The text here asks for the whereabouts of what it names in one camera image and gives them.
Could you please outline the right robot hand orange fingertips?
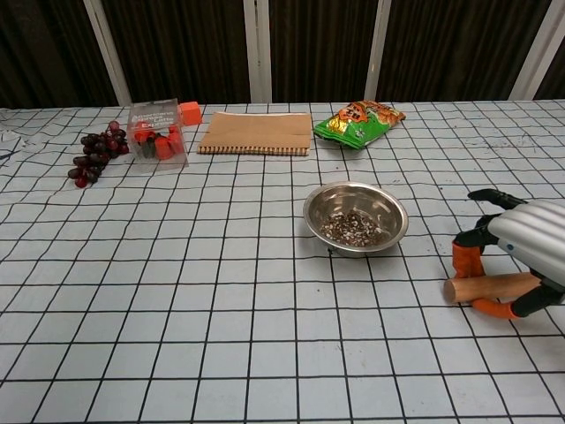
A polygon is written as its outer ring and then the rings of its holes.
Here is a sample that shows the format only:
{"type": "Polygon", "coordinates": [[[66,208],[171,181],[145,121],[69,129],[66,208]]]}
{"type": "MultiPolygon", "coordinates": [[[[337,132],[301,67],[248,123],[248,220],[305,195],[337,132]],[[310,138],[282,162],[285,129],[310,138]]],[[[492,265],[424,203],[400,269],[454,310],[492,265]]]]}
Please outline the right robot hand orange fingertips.
{"type": "Polygon", "coordinates": [[[474,201],[503,208],[482,216],[452,243],[456,275],[444,284],[450,303],[469,302],[478,311],[518,319],[564,300],[564,207],[550,201],[524,201],[495,189],[468,193],[474,201]],[[489,276],[482,253],[497,246],[528,267],[527,272],[489,276]]]}

